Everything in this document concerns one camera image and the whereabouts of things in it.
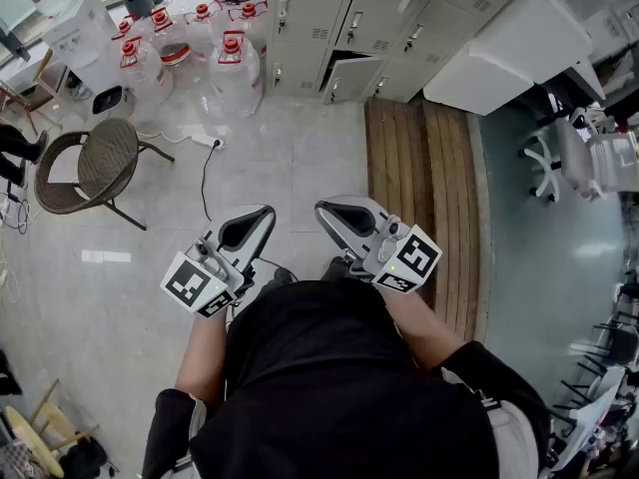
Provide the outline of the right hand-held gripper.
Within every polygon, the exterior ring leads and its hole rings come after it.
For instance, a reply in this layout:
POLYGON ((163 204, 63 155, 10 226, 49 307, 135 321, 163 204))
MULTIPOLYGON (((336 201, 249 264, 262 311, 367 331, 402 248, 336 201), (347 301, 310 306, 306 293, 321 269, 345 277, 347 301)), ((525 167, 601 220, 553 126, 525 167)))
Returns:
POLYGON ((358 260, 350 274, 377 287, 411 293, 423 286, 442 251, 418 225, 405 224, 373 199, 334 196, 315 206, 322 228, 358 260))

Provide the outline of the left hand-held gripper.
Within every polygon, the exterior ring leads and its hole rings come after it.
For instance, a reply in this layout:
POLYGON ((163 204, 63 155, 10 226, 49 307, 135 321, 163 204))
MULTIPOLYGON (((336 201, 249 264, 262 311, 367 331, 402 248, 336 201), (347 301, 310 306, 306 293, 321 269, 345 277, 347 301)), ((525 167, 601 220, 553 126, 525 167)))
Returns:
POLYGON ((269 205, 224 212, 186 252, 176 253, 160 288, 180 307, 205 318, 237 305, 255 284, 251 262, 263 251, 276 221, 269 205))

